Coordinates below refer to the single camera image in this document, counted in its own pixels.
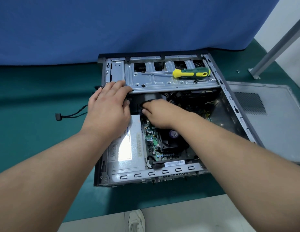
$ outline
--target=computer chassis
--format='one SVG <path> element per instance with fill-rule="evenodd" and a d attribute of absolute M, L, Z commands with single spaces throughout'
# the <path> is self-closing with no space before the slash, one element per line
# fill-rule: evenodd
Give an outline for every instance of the computer chassis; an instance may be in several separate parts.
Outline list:
<path fill-rule="evenodd" d="M 99 55 L 98 62 L 102 63 L 102 85 L 124 79 L 133 91 L 127 97 L 132 115 L 129 126 L 97 162 L 94 186 L 157 183 L 208 173 L 202 161 L 175 130 L 157 129 L 141 113 L 141 104 L 152 99 L 168 100 L 262 145 L 207 50 L 103 54 Z M 183 79 L 169 74 L 141 73 L 173 72 L 176 68 L 194 69 L 199 66 L 209 68 L 210 75 L 202 79 Z"/>

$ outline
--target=finger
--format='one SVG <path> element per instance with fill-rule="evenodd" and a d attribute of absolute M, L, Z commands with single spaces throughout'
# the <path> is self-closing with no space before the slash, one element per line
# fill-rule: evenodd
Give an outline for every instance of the finger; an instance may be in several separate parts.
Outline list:
<path fill-rule="evenodd" d="M 141 112 L 148 117 L 148 119 L 150 119 L 152 116 L 151 112 L 149 112 L 147 109 L 143 109 Z"/>
<path fill-rule="evenodd" d="M 132 91 L 132 88 L 129 86 L 124 86 L 121 87 L 120 89 L 118 89 L 118 91 L 116 92 L 115 96 L 117 98 L 118 101 L 120 101 L 121 103 L 123 103 L 124 99 L 126 98 L 126 95 Z"/>
<path fill-rule="evenodd" d="M 99 94 L 102 92 L 102 88 L 99 88 L 98 90 L 95 91 L 95 93 L 92 94 L 92 96 L 89 98 L 88 102 L 88 110 L 92 109 L 94 106 L 95 101 L 97 100 Z"/>
<path fill-rule="evenodd" d="M 142 106 L 143 106 L 143 108 L 147 109 L 148 111 L 151 111 L 152 102 L 146 102 Z"/>
<path fill-rule="evenodd" d="M 129 101 L 126 100 L 124 103 L 123 103 L 123 110 L 124 110 L 124 115 L 126 117 L 129 117 L 130 116 L 130 110 L 129 110 Z"/>
<path fill-rule="evenodd" d="M 112 88 L 108 91 L 108 96 L 113 96 L 116 94 L 116 92 L 125 85 L 125 80 L 119 80 L 117 81 Z"/>
<path fill-rule="evenodd" d="M 100 98 L 102 96 L 105 96 L 108 93 L 108 91 L 113 87 L 114 84 L 115 84 L 114 81 L 107 83 L 98 97 Z"/>

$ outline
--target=hand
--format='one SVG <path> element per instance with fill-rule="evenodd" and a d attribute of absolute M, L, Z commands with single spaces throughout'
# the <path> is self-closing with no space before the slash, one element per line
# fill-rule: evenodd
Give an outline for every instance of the hand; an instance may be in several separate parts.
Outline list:
<path fill-rule="evenodd" d="M 129 101 L 124 101 L 132 88 L 125 81 L 109 82 L 89 99 L 88 114 L 81 132 L 112 142 L 125 131 L 130 121 Z"/>
<path fill-rule="evenodd" d="M 145 116 L 160 129 L 175 129 L 176 123 L 189 114 L 188 111 L 163 99 L 146 102 L 143 107 L 142 112 Z"/>

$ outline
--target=forearm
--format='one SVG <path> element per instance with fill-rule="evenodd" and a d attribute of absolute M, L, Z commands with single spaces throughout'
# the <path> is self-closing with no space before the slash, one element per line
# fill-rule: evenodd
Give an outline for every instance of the forearm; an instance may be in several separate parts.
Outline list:
<path fill-rule="evenodd" d="M 300 230 L 299 166 L 196 114 L 185 116 L 175 129 L 256 230 Z"/>
<path fill-rule="evenodd" d="M 78 133 L 1 173 L 0 231 L 56 231 L 108 145 Z"/>

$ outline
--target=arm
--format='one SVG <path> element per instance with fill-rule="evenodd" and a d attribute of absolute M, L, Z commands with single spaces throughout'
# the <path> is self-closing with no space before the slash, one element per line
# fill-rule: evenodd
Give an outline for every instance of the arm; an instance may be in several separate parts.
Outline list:
<path fill-rule="evenodd" d="M 183 136 L 255 230 L 300 231 L 300 166 L 164 100 L 144 108 Z"/>
<path fill-rule="evenodd" d="M 0 231 L 57 231 L 86 177 L 130 120 L 130 87 L 110 82 L 89 99 L 82 129 L 0 174 Z"/>

